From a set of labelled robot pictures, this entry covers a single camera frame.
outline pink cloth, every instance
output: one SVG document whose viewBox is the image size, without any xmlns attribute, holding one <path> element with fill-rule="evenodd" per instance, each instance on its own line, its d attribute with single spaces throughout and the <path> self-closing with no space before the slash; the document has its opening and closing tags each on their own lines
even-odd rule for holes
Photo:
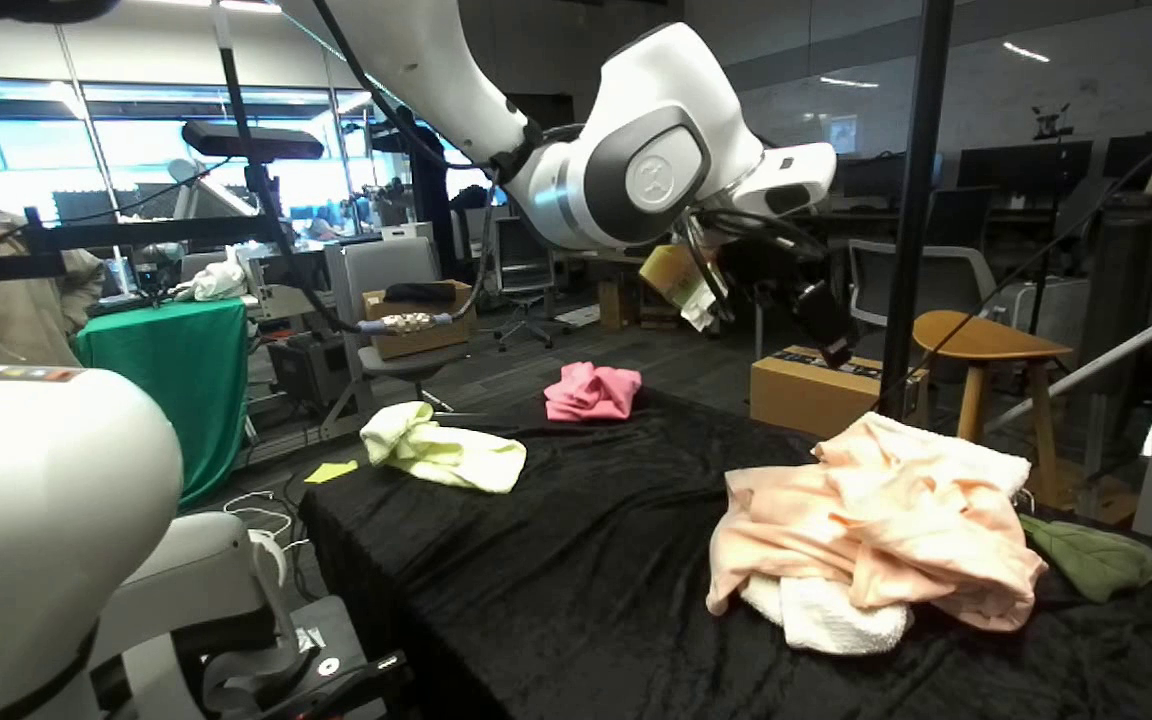
<svg viewBox="0 0 1152 720">
<path fill-rule="evenodd" d="M 814 455 L 804 468 L 729 471 L 729 511 L 708 551 L 713 614 L 747 582 L 814 580 L 854 612 L 927 599 L 988 632 L 1026 622 L 1044 573 L 1010 511 L 1026 458 L 877 410 Z"/>
<path fill-rule="evenodd" d="M 634 367 L 563 365 L 561 380 L 544 388 L 544 414 L 570 420 L 627 420 L 642 377 Z"/>
</svg>

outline computer screen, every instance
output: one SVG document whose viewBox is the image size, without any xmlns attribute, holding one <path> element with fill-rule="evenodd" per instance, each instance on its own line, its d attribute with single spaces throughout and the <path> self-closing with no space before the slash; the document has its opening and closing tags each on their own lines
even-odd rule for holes
<svg viewBox="0 0 1152 720">
<path fill-rule="evenodd" d="M 1059 203 L 1092 169 L 1092 139 L 962 149 L 955 189 Z"/>
<path fill-rule="evenodd" d="M 895 208 L 899 189 L 904 189 L 904 151 L 889 151 L 889 155 L 839 160 L 826 192 L 864 197 Z"/>
</svg>

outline cardboard box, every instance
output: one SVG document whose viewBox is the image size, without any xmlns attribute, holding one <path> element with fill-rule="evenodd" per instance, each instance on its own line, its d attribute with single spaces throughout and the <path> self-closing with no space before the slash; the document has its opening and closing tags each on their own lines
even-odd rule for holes
<svg viewBox="0 0 1152 720">
<path fill-rule="evenodd" d="M 877 406 L 882 365 L 854 356 L 826 367 L 813 349 L 783 349 L 752 365 L 747 414 L 804 434 L 836 434 Z"/>
<path fill-rule="evenodd" d="M 452 287 L 452 303 L 420 303 L 420 301 L 393 301 L 383 287 L 365 290 L 365 307 L 360 316 L 376 320 L 376 316 L 397 316 L 397 312 L 452 312 L 460 303 L 466 303 L 471 287 L 448 279 L 442 287 Z M 399 334 L 371 334 L 371 349 L 383 359 L 399 359 L 399 356 L 420 356 L 420 350 L 436 350 L 436 349 L 452 349 L 452 344 L 466 344 L 474 326 L 474 307 L 466 307 L 466 316 L 442 322 L 442 326 L 425 326 L 425 333 L 399 333 Z"/>
</svg>

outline wooden stool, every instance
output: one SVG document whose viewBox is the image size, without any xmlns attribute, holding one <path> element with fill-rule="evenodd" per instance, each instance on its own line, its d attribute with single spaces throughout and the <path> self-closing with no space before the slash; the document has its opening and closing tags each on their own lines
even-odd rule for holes
<svg viewBox="0 0 1152 720">
<path fill-rule="evenodd" d="M 960 434 L 974 438 L 980 420 L 988 406 L 988 372 L 994 365 L 1024 365 L 1026 396 L 1031 396 L 1031 471 L 1026 489 L 1046 506 L 1072 506 L 1075 489 L 1059 482 L 1059 455 L 1055 455 L 1055 420 L 1052 420 L 1052 396 L 1046 396 L 1046 359 L 1068 356 L 1062 344 L 1052 344 L 1044 334 L 1026 334 L 1018 326 L 966 316 L 966 312 L 924 312 L 911 322 L 911 339 L 931 359 L 955 359 L 966 365 L 966 384 L 960 400 Z"/>
</svg>

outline peach towel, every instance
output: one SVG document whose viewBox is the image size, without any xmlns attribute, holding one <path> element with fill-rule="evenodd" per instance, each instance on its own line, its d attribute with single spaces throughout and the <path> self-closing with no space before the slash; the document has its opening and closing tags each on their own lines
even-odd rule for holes
<svg viewBox="0 0 1152 720">
<path fill-rule="evenodd" d="M 786 642 L 830 654 L 889 652 L 924 599 L 982 632 L 1026 622 L 1044 573 L 1010 511 L 1026 458 L 877 410 L 814 458 L 729 471 L 713 614 L 739 592 Z"/>
</svg>

